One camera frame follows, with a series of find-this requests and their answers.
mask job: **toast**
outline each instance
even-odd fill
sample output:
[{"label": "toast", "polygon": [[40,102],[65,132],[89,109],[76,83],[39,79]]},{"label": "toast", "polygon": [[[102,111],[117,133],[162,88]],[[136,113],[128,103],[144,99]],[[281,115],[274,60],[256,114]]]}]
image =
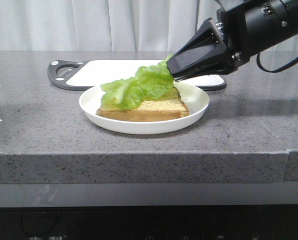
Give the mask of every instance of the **toast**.
[{"label": "toast", "polygon": [[140,107],[132,110],[107,110],[103,107],[96,111],[102,117],[129,122],[157,122],[178,119],[189,115],[189,109],[181,100],[176,87],[173,87],[158,100],[145,100]]}]

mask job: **gray countertop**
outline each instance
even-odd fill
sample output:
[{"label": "gray countertop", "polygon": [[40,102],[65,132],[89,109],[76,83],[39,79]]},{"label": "gray countertop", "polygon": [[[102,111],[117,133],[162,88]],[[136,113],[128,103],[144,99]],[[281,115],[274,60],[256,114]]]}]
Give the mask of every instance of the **gray countertop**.
[{"label": "gray countertop", "polygon": [[[130,135],[100,128],[82,91],[50,84],[52,60],[163,59],[168,52],[0,51],[0,184],[277,183],[298,181],[298,65],[254,59],[208,92],[195,124]],[[298,53],[266,52],[277,68]]]}]

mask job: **curtain fold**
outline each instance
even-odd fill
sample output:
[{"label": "curtain fold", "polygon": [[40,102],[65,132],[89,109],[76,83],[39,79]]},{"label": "curtain fold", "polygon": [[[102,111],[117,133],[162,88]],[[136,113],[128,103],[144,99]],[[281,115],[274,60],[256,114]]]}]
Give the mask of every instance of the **curtain fold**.
[{"label": "curtain fold", "polygon": [[[0,0],[2,51],[175,52],[214,0]],[[298,51],[298,36],[269,50]]]}]

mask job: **cutting board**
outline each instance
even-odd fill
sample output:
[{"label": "cutting board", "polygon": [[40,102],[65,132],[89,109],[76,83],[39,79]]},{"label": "cutting board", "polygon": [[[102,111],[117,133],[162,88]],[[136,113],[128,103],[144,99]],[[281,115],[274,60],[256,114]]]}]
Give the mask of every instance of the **cutting board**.
[{"label": "cutting board", "polygon": [[[54,86],[66,90],[87,90],[100,84],[134,76],[141,66],[156,65],[161,60],[53,60],[47,70]],[[181,81],[205,91],[219,90],[227,82],[219,75],[205,75]]]}]

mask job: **green lettuce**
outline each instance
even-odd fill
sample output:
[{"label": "green lettuce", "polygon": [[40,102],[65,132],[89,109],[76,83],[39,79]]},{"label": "green lettuce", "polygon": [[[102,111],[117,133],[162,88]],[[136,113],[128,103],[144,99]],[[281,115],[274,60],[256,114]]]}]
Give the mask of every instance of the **green lettuce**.
[{"label": "green lettuce", "polygon": [[157,65],[141,66],[135,76],[102,84],[105,92],[101,105],[107,110],[131,110],[143,101],[157,100],[172,87],[174,78],[167,69],[166,58]]}]

